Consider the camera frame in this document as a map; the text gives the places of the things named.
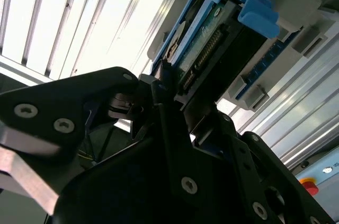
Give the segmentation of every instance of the screw head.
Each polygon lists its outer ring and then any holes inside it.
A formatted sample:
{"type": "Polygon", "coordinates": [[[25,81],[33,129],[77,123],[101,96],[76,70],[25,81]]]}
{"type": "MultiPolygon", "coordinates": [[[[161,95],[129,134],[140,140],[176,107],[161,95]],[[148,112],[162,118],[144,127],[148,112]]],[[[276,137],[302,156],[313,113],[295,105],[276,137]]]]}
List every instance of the screw head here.
{"type": "Polygon", "coordinates": [[[128,80],[132,80],[133,79],[131,75],[128,75],[126,73],[123,74],[123,77],[128,79],[128,80]]]}
{"type": "Polygon", "coordinates": [[[181,186],[187,193],[190,193],[190,194],[196,194],[196,192],[198,191],[197,184],[190,177],[186,177],[186,176],[183,177],[181,179],[181,186]]]}
{"type": "Polygon", "coordinates": [[[263,220],[267,220],[267,211],[266,209],[258,202],[252,204],[254,212],[263,220]]]}
{"type": "Polygon", "coordinates": [[[71,133],[74,131],[74,123],[67,118],[59,118],[54,122],[54,129],[64,134],[71,133]]]}
{"type": "Polygon", "coordinates": [[[217,10],[214,12],[214,17],[218,16],[221,11],[221,8],[217,8],[217,10]]]}
{"type": "Polygon", "coordinates": [[[258,138],[257,135],[252,135],[252,137],[253,137],[254,141],[259,142],[259,138],[258,138]]]}
{"type": "Polygon", "coordinates": [[[312,224],[320,224],[320,222],[313,216],[311,216],[309,220],[311,221],[312,224]]]}
{"type": "Polygon", "coordinates": [[[21,118],[33,118],[38,114],[38,109],[31,104],[22,103],[14,108],[14,113],[21,118]]]}

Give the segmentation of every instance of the red emergency stop button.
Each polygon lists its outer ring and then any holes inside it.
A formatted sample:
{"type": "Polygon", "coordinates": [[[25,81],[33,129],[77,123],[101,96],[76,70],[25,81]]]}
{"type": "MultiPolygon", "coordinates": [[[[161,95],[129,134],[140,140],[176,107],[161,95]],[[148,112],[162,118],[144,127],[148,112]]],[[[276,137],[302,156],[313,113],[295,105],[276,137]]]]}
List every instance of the red emergency stop button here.
{"type": "Polygon", "coordinates": [[[319,188],[314,184],[314,182],[306,181],[302,185],[312,196],[316,195],[319,192],[319,188]]]}

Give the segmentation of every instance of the blue plastic clip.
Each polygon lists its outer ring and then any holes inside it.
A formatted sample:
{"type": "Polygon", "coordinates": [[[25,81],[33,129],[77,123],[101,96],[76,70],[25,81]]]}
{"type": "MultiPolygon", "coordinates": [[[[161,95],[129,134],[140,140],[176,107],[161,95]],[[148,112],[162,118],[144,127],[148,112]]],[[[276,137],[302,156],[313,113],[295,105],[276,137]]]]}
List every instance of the blue plastic clip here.
{"type": "MultiPolygon", "coordinates": [[[[193,20],[190,28],[185,34],[185,37],[181,41],[179,47],[177,48],[173,60],[172,65],[175,67],[180,57],[184,54],[186,48],[189,46],[191,41],[193,40],[196,32],[199,27],[203,23],[203,21],[208,16],[208,13],[211,11],[213,4],[218,4],[221,0],[205,0],[202,6],[199,9],[195,19],[193,20]]],[[[279,34],[279,26],[276,24],[278,20],[278,13],[273,11],[272,3],[270,0],[239,0],[243,3],[243,8],[238,16],[238,21],[245,26],[253,29],[254,31],[260,33],[266,38],[275,38],[279,34]]],[[[171,41],[176,29],[179,27],[182,19],[185,16],[186,11],[190,7],[190,3],[192,0],[189,0],[180,14],[180,17],[176,21],[174,27],[169,33],[165,43],[161,47],[159,53],[157,54],[152,71],[155,69],[155,66],[158,64],[159,59],[162,58],[163,53],[165,52],[165,48],[171,41]]]]}

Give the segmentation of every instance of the blue connector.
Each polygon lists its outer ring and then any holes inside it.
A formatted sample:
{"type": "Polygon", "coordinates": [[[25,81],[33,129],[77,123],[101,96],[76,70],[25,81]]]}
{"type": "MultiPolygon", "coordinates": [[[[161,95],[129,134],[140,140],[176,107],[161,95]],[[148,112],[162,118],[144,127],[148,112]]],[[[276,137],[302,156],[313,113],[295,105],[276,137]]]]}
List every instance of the blue connector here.
{"type": "Polygon", "coordinates": [[[284,51],[284,49],[291,43],[291,41],[298,35],[299,31],[292,33],[285,42],[276,40],[270,47],[267,53],[254,65],[253,69],[244,77],[246,86],[236,96],[236,100],[239,100],[247,90],[254,84],[254,82],[264,73],[265,70],[271,65],[274,60],[284,51]]]}
{"type": "MultiPolygon", "coordinates": [[[[184,54],[185,50],[193,40],[196,32],[201,27],[201,24],[211,11],[213,4],[218,4],[220,1],[221,0],[204,0],[195,19],[193,20],[190,28],[187,30],[185,37],[181,41],[179,47],[177,48],[173,56],[172,66],[176,67],[177,62],[184,54]]],[[[272,3],[270,0],[238,0],[238,1],[244,4],[238,16],[238,21],[240,23],[260,33],[266,38],[275,38],[278,36],[279,26],[276,24],[276,22],[279,16],[277,12],[273,11],[272,3]]],[[[165,48],[168,46],[173,35],[175,34],[176,29],[182,22],[186,12],[190,7],[191,2],[192,0],[188,0],[184,10],[180,14],[174,27],[169,33],[165,43],[163,44],[159,53],[157,54],[153,63],[152,72],[154,72],[155,66],[158,64],[158,61],[162,59],[162,56],[165,52],[165,48]]]]}

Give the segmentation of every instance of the green circuit board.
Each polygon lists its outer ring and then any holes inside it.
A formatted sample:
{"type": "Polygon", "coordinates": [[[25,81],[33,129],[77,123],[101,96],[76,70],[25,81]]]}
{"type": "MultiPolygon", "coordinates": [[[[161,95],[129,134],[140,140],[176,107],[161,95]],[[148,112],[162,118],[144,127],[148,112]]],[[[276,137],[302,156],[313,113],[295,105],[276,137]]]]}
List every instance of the green circuit board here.
{"type": "Polygon", "coordinates": [[[220,22],[223,20],[224,4],[217,4],[208,14],[202,26],[186,49],[177,65],[177,81],[179,82],[184,74],[190,69],[198,55],[204,50],[220,22]]]}

